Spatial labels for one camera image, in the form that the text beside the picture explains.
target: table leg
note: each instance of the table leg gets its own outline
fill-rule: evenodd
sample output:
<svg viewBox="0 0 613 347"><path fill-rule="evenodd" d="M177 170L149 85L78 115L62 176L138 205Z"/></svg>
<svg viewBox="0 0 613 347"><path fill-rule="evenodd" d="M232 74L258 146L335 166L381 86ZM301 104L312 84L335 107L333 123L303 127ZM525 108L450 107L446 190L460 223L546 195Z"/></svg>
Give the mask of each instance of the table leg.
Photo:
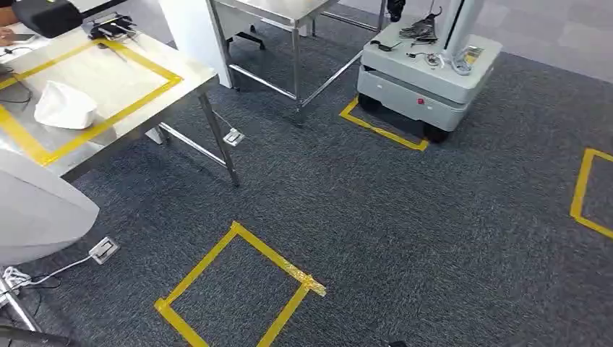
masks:
<svg viewBox="0 0 613 347"><path fill-rule="evenodd" d="M226 35L223 33L223 28L221 25L221 21L219 19L219 14L217 13L217 7L215 5L215 0L207 0L210 4L211 14L213 15L213 25L217 28L217 34L219 43L222 46L223 50L223 58L226 60L226 67L231 63L230 56L230 44L226 40ZM230 77L230 83L232 84L232 88L236 90L240 90L240 87L236 84L236 75L234 70L228 68L228 76Z"/></svg>
<svg viewBox="0 0 613 347"><path fill-rule="evenodd" d="M234 164L232 163L232 157L230 156L230 152L228 151L228 145L223 141L221 129L219 127L219 123L217 122L217 118L213 113L213 108L210 105L209 98L207 98L206 92L202 89L199 90L198 100L200 101L202 110L205 112L207 121L209 122L209 125L211 127L211 131L213 132L213 136L215 136L215 141L217 142L219 151L223 156L223 161L226 162L226 169L230 173L232 182L235 186L238 187L240 185L239 176L236 174L236 169L234 168Z"/></svg>
<svg viewBox="0 0 613 347"><path fill-rule="evenodd" d="M34 317L27 311L27 309L23 306L21 300L17 298L17 296L10 291L9 284L4 280L4 278L0 275L0 293L5 293L4 297L7 299L13 310L20 316L21 320L27 325L27 328L32 331L38 331L40 333L43 332L43 329L40 328L40 325L34 320Z"/></svg>
<svg viewBox="0 0 613 347"><path fill-rule="evenodd" d="M152 139L158 145L162 145L162 144L166 143L166 140L168 139L166 134L164 134L162 129L160 127L158 127L158 126L154 127L153 129L149 130L148 132L146 132L145 135L147 135L147 137Z"/></svg>
<svg viewBox="0 0 613 347"><path fill-rule="evenodd" d="M300 99L300 34L298 28L291 30L291 44L293 47L293 94L296 96L296 112L300 112L302 101Z"/></svg>
<svg viewBox="0 0 613 347"><path fill-rule="evenodd" d="M385 20L385 5L387 0L381 0L381 9L379 10L379 22L377 23L377 30L383 30L383 22Z"/></svg>

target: yellow tape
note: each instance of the yellow tape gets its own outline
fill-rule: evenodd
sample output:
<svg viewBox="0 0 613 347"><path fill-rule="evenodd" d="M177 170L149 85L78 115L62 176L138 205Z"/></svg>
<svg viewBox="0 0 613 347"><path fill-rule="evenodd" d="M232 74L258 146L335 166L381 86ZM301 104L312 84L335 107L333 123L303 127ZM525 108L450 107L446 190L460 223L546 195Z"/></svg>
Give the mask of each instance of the yellow tape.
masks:
<svg viewBox="0 0 613 347"><path fill-rule="evenodd" d="M281 311L277 319L268 328L264 336L262 336L262 339L257 344L257 347L270 346L270 344L275 340L277 335L279 335L279 333L281 332L281 329L283 329L283 326L285 326L285 324L289 320L289 317L291 317L291 315L296 311L296 308L298 308L298 305L300 305L302 299L307 296L309 290L310 287L308 281L303 282L302 285L300 285L300 288L298 288L296 293L294 293L291 299L289 299L288 303L283 308L283 311Z"/></svg>
<svg viewBox="0 0 613 347"><path fill-rule="evenodd" d="M573 197L573 203L570 205L570 216L573 217L578 223L613 239L613 230L601 226L598 223L594 223L593 221L582 216L583 199L586 195L588 180L590 177L590 172L592 170L592 163L594 157L596 156L613 162L613 155L606 154L599 150L594 150L593 148L586 149L586 152L583 155L583 160L581 162L581 169L579 170L577 185L575 186L575 195Z"/></svg>
<svg viewBox="0 0 613 347"><path fill-rule="evenodd" d="M168 304L172 303L179 297L179 295L183 294L187 287L189 287L196 280L196 278L200 276L202 271L204 271L207 266L209 266L210 263L215 260L215 258L221 253L221 251L226 248L226 246L228 246L228 244L230 243L230 241L232 241L232 239L234 239L236 234L236 230L234 228L230 228L230 231L224 237L221 238L221 240L213 247L213 249L211 249L210 252L208 252L207 255L202 258L202 260L200 260L198 265L196 265L192 269L192 271L190 271L187 276L185 276L185 278L168 295L168 298L166 299Z"/></svg>
<svg viewBox="0 0 613 347"><path fill-rule="evenodd" d="M347 119L351 123L357 124L360 127L376 132L377 134L382 135L383 137L386 137L392 141L398 142L405 147L411 148L412 150L420 150L423 152L424 150L426 150L426 148L428 148L429 143L426 140L422 140L419 144L414 143L392 132L389 132L385 129L374 127L371 124L366 123L365 121L359 118L356 118L355 116L352 116L351 111L357 105L358 105L358 98L356 97L341 111L340 116L343 117L344 119Z"/></svg>
<svg viewBox="0 0 613 347"><path fill-rule="evenodd" d="M593 157L596 151L588 148L583 155L583 161L581 162L581 169L579 170L579 177L577 178L577 185L575 186L575 196L573 197L573 203L570 205L570 215L574 218L580 218L583 209L583 198L586 195L588 186L588 179L592 169Z"/></svg>
<svg viewBox="0 0 613 347"><path fill-rule="evenodd" d="M2 106L0 106L0 128L12 137L33 160L39 161L49 155L49 152Z"/></svg>
<svg viewBox="0 0 613 347"><path fill-rule="evenodd" d="M170 303L163 299L155 302L155 309L168 321L177 332L194 347L208 347L209 345L190 327L181 316L170 307Z"/></svg>
<svg viewBox="0 0 613 347"><path fill-rule="evenodd" d="M40 149L43 147L40 145L40 143L37 143L36 145L34 145L32 140L34 140L34 142L36 142L36 140L31 135L29 135L27 131L18 122L9 124L8 127L4 126L4 122L0 123L0 127L7 134L9 134L26 153L28 153L34 161L36 161L37 163L43 166L46 166L49 163L53 163L55 160L58 160L61 157L65 156L66 154L70 153L71 151L77 149L79 146L83 145L84 143L91 140L92 138L98 136L99 134L102 134L103 132L108 130L108 128L112 127L115 123L117 123L118 121L121 121L126 116L130 115L137 109L151 102L153 99L157 98L158 96L160 96L167 90L170 90L173 86L177 85L178 83L180 83L180 81L183 80L180 76L174 74L173 72L168 71L167 69L164 69L163 67L157 65L156 63L145 58L144 56L139 55L138 53L132 51L131 49L127 48L126 46L120 43L117 43L115 41L104 40L104 39L97 39L97 40L92 40L89 43L79 48L76 48L72 51L64 53L55 59L47 61L45 64L41 64L21 74L16 74L15 78L11 78L3 82L0 82L0 89L9 87L10 85L13 85L17 81L17 79L23 80L24 78L27 78L29 76L36 74L37 72L40 72L40 71L43 71L44 69L52 67L53 65L58 64L60 61L68 59L99 43L102 43L103 45L117 52L117 54L122 54L126 58L131 59L132 61L135 61L136 63L142 65L144 68L149 69L150 71L160 75L161 77L167 80L167 83L165 83L164 85L161 85L160 87L156 88L151 93L148 93L147 95L145 95L140 100L137 100L132 105L127 106L120 112L109 117L104 122L96 124L95 126L90 127L89 129L86 129L80 132L79 135L77 135L74 139L68 141L68 143L62 145L60 148L58 148L57 150L53 152L48 152L44 149L41 152Z"/></svg>
<svg viewBox="0 0 613 347"><path fill-rule="evenodd" d="M293 266L290 262L288 262L284 257L281 257L274 249L267 246L264 242L258 239L254 234L251 234L247 229L245 229L242 225L237 222L232 223L232 229L236 229L240 236L243 237L247 242L249 242L255 249L260 251L263 255L265 255L268 259L272 260L278 267L287 272L291 277L298 280L300 283L307 283L309 285L309 289L319 294L320 296L325 296L326 291L325 287L319 284L317 281L313 280L313 278L306 273L300 271L297 267Z"/></svg>
<svg viewBox="0 0 613 347"><path fill-rule="evenodd" d="M306 275L298 268L293 266L285 258L281 257L277 252L264 244L254 234L251 234L242 225L236 221L232 222L232 226L228 233L221 238L221 240L208 252L202 260L190 271L187 276L172 290L167 299L158 299L154 306L155 309L160 312L162 317L170 323L175 330L185 338L192 346L207 347L206 342L196 334L196 332L170 307L171 303L175 301L186 289L189 287L196 278L210 265L211 262L221 253L221 251L228 246L230 241L234 239L236 235L240 235L245 241L249 242L253 247L264 254L268 259L272 260L277 266L281 267L292 277L301 282L300 288L292 296L290 301L285 305L277 319L268 328L262 339L257 344L258 346L269 346L273 340L277 337L283 326L289 320L289 317L296 311L296 308L309 291L314 291L320 296L326 294L326 289L323 285L318 283L312 276Z"/></svg>

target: power outlet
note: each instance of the power outlet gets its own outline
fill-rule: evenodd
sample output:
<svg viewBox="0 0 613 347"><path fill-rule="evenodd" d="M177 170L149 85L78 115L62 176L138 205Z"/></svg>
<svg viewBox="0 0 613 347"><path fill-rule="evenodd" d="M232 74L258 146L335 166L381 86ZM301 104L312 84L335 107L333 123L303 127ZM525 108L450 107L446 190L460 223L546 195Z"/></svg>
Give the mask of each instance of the power outlet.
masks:
<svg viewBox="0 0 613 347"><path fill-rule="evenodd" d="M119 245L110 237L105 237L98 242L94 248L90 249L90 255L98 264L104 264L111 255L115 254L119 249Z"/></svg>
<svg viewBox="0 0 613 347"><path fill-rule="evenodd" d="M223 137L223 141L232 147L236 147L245 138L245 135L240 131L232 128L230 132Z"/></svg>

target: gray floor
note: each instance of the gray floor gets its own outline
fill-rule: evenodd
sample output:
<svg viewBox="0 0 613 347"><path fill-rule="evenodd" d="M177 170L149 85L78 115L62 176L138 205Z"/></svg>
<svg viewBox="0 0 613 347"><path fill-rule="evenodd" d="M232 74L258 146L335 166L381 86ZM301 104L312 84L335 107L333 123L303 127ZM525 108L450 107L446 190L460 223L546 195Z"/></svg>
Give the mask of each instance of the gray floor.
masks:
<svg viewBox="0 0 613 347"><path fill-rule="evenodd" d="M318 28L303 42L309 88L369 38L328 19ZM288 34L258 30L270 50L237 39L235 60L290 85ZM274 346L611 346L613 240L569 209L585 148L613 153L613 85L505 53L457 132L418 152L339 117L356 75L316 99L304 124L256 83L211 90L247 134L233 150L238 189L184 145L146 139L76 181L100 205L98 222L22 269L79 259L105 235L122 248L41 291L47 331L86 346L184 346L153 303L237 220L327 287ZM196 100L173 107L169 123L213 146ZM609 227L612 174L613 163L595 163L584 211ZM238 239L174 307L212 346L253 346L297 287Z"/></svg>

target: table top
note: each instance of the table top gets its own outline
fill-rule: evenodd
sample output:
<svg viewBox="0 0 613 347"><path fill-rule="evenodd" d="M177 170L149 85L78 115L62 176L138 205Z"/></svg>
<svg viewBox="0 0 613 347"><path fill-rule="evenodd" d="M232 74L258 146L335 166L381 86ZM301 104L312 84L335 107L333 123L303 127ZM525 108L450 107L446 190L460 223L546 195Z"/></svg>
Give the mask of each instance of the table top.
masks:
<svg viewBox="0 0 613 347"><path fill-rule="evenodd" d="M0 79L0 148L26 155L64 178L80 176L111 149L162 122L162 111L172 103L217 80L213 69L145 34L92 42L81 28L3 66L12 68L20 82L8 74ZM49 80L80 90L98 104L92 126L62 129L34 119ZM24 100L25 88L33 94L29 103L7 103Z"/></svg>
<svg viewBox="0 0 613 347"><path fill-rule="evenodd" d="M339 0L217 0L230 7L290 27L301 27Z"/></svg>

